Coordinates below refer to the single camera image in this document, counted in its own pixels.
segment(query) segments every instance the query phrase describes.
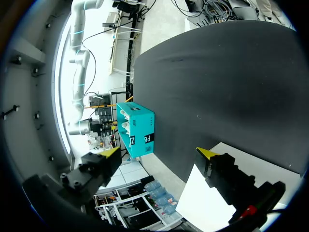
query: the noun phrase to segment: cable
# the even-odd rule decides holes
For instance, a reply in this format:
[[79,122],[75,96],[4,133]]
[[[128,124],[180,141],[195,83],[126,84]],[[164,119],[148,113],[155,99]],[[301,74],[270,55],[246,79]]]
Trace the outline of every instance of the cable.
[[202,14],[202,12],[203,12],[203,10],[204,10],[204,6],[205,6],[205,2],[203,2],[202,10],[199,12],[199,14],[198,14],[198,15],[195,15],[195,16],[189,16],[189,15],[186,15],[184,12],[182,12],[181,9],[180,9],[179,6],[178,6],[176,0],[174,0],[174,1],[175,1],[176,7],[178,8],[178,10],[179,10],[183,15],[185,15],[185,16],[187,16],[187,17],[189,17],[189,18],[196,18],[196,17],[199,17],[199,16]]
[[94,110],[94,112],[92,112],[92,114],[89,116],[89,119],[91,118],[91,116],[96,112],[98,111],[98,109],[100,108],[100,105],[101,105],[101,99],[99,98],[99,101],[98,101],[98,107]]
[[147,10],[145,13],[143,13],[142,15],[140,15],[139,18],[141,18],[141,17],[143,17],[145,14],[147,14],[147,13],[151,10],[151,8],[155,5],[155,3],[156,3],[156,0],[154,0],[154,2],[153,2],[153,4],[151,5],[151,7],[148,8],[148,10]]
[[187,10],[184,10],[184,9],[182,9],[182,8],[180,8],[180,7],[179,7],[179,9],[182,10],[182,11],[185,11],[185,12],[189,12],[189,13],[193,13],[193,12],[194,12],[194,13],[199,13],[199,12],[200,12],[200,11],[187,11]]
[[110,30],[114,30],[114,29],[116,29],[116,28],[122,27],[122,26],[127,25],[127,24],[132,23],[132,22],[133,22],[133,20],[131,20],[131,21],[127,22],[127,23],[121,24],[121,25],[119,25],[119,26],[117,26],[117,27],[113,27],[113,28],[111,28],[111,29],[108,29],[108,30],[102,31],[102,32],[100,32],[100,33],[91,35],[91,36],[87,37],[86,39],[84,39],[84,40],[82,41],[82,45],[84,45],[84,42],[85,42],[86,40],[88,40],[88,39],[90,39],[90,38],[92,38],[92,37],[94,37],[94,36],[97,36],[97,35],[106,33],[106,32],[108,32],[108,31],[110,31]]
[[84,48],[86,48],[86,49],[90,52],[90,54],[93,56],[93,59],[95,60],[95,74],[93,75],[93,79],[92,79],[92,82],[91,82],[90,86],[89,86],[88,89],[85,91],[85,94],[84,94],[84,96],[85,96],[86,94],[88,94],[87,91],[91,88],[93,82],[95,81],[96,74],[97,74],[97,61],[96,61],[96,58],[95,58],[95,56],[93,55],[92,51],[90,51],[83,43],[82,43],[82,45],[83,45]]

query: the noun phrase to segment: tiled floor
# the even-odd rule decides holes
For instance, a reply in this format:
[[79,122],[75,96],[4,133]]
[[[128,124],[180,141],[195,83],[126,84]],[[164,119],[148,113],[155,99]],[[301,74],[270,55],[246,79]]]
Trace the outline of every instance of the tiled floor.
[[109,189],[130,184],[147,176],[148,173],[144,170],[139,162],[127,163],[121,165],[117,169],[106,187],[100,187],[99,189]]

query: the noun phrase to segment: black cable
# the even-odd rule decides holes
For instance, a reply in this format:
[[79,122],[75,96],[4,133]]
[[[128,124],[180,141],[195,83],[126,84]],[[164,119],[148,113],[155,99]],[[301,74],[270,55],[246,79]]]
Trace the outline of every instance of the black cable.
[[[88,92],[88,93],[94,93],[97,97],[100,97],[100,96],[99,96],[97,93],[95,93],[95,92]],[[94,112],[92,112],[92,114],[89,116],[89,118],[91,118],[91,116],[99,109],[100,105],[101,105],[101,98],[99,98],[98,107],[94,110]]]
[[204,10],[204,6],[205,6],[205,3],[203,2],[202,10],[199,12],[198,15],[195,15],[195,16],[188,16],[188,15],[186,15],[184,12],[181,11],[181,9],[179,8],[179,6],[178,6],[176,0],[174,0],[174,1],[175,1],[176,7],[178,8],[178,10],[179,10],[183,15],[185,15],[185,16],[187,16],[187,17],[189,17],[189,18],[196,18],[196,17],[199,17],[199,16],[202,14],[202,12],[203,12],[203,10]]
[[155,3],[156,3],[156,0],[154,0],[154,2],[153,2],[153,4],[151,5],[151,7],[148,8],[148,11],[146,11],[145,13],[143,13],[139,18],[143,17],[146,13],[148,13],[148,12],[151,10],[151,8],[154,6]]
[[94,110],[94,112],[92,112],[92,114],[89,116],[89,118],[91,118],[91,116],[98,111],[98,109],[100,108],[100,104],[101,104],[101,98],[99,98],[99,102],[98,102],[98,107]]
[[108,29],[108,30],[102,31],[102,32],[100,32],[100,33],[91,35],[91,36],[87,37],[86,39],[84,39],[84,40],[82,41],[82,45],[84,46],[84,42],[85,42],[87,39],[90,39],[90,38],[92,38],[92,37],[94,37],[94,36],[96,36],[96,35],[100,35],[100,34],[106,33],[106,32],[108,32],[108,31],[110,31],[110,30],[114,30],[114,29],[116,29],[116,28],[122,27],[122,26],[127,25],[127,24],[132,23],[132,22],[133,22],[133,20],[131,20],[131,21],[127,22],[127,23],[121,24],[121,25],[119,25],[119,26],[117,26],[117,27],[113,27],[113,28],[111,28],[111,29]]
[[283,212],[284,212],[284,209],[274,209],[274,210],[268,211],[267,214],[272,214],[272,213],[282,214]]
[[87,94],[89,94],[89,93],[94,93],[95,95],[97,95],[97,96],[98,96],[98,94],[97,94],[97,93],[95,93],[95,92],[88,92],[88,93],[85,93],[85,96],[86,96]]
[[83,45],[83,47],[86,48],[90,52],[90,54],[93,56],[93,59],[95,60],[95,74],[93,75],[93,79],[92,79],[92,82],[91,82],[90,86],[85,91],[84,96],[86,96],[86,94],[88,94],[87,91],[91,88],[91,86],[92,86],[92,84],[93,84],[93,82],[95,81],[95,78],[96,78],[96,74],[97,74],[97,60],[95,58],[95,55],[93,55],[92,51],[90,51],[85,45]]

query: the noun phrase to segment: red component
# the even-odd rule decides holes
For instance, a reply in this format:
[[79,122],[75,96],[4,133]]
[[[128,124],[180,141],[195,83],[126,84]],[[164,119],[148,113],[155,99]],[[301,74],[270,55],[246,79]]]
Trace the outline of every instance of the red component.
[[257,211],[257,208],[253,205],[249,205],[248,208],[245,210],[245,212],[242,213],[239,220],[244,218],[247,215],[253,215]]

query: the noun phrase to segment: electronic equipment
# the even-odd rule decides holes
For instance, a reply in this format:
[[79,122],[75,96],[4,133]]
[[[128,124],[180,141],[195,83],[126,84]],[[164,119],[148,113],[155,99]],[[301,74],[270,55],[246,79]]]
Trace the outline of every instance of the electronic equipment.
[[244,0],[228,0],[236,16],[244,20],[258,20],[255,9]]

